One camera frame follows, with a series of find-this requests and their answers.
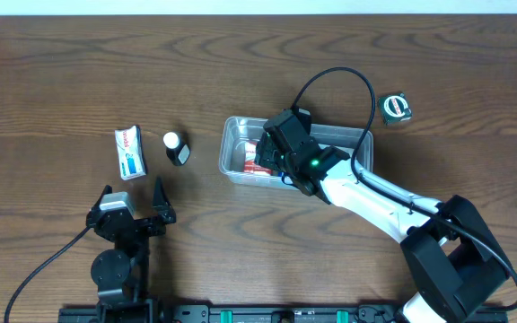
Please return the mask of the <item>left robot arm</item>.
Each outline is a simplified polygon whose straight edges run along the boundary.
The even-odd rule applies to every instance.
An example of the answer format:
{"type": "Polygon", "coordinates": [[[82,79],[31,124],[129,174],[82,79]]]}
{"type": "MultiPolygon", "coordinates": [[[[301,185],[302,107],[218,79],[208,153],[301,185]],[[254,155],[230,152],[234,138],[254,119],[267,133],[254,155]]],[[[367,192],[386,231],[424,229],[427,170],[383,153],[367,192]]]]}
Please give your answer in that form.
{"type": "Polygon", "coordinates": [[[155,181],[152,208],[154,216],[136,219],[130,195],[106,186],[86,216],[86,226],[114,244],[91,267],[100,322],[160,320],[158,301],[148,292],[149,239],[164,235],[166,226],[177,220],[160,178],[155,181]]]}

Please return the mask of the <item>red medicine sachet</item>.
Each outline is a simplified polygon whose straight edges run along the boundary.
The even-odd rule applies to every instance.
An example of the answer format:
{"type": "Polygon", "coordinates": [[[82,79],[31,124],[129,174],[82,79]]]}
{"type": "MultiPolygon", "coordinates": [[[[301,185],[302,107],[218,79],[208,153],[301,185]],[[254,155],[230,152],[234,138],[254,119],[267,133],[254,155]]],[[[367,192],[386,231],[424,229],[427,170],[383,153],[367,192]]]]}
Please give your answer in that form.
{"type": "Polygon", "coordinates": [[[259,175],[259,176],[272,176],[273,171],[255,163],[257,156],[257,142],[247,141],[244,143],[244,164],[243,171],[245,173],[259,175]]]}

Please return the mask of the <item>green square ointment box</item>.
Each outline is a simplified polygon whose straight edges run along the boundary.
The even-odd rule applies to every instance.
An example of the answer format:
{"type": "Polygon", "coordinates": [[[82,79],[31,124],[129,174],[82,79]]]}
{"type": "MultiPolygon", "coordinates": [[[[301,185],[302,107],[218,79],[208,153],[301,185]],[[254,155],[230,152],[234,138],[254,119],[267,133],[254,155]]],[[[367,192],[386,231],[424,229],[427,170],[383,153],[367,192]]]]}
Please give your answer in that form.
{"type": "Polygon", "coordinates": [[[390,125],[410,120],[413,116],[404,92],[392,93],[378,99],[382,121],[390,125]]]}

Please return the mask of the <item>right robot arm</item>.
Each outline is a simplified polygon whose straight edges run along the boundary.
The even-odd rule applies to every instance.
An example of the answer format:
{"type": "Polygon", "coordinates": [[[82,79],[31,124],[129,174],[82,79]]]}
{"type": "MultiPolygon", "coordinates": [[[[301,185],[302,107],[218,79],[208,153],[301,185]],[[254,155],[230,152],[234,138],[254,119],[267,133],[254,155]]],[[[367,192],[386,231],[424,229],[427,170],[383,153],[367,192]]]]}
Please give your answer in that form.
{"type": "Polygon", "coordinates": [[[487,313],[484,302],[512,265],[476,207],[461,196],[446,202],[415,195],[367,170],[349,153],[321,146],[311,116],[286,109],[269,119],[256,163],[282,173],[306,196],[345,208],[401,247],[416,294],[399,310],[406,322],[464,322],[487,313]]]}

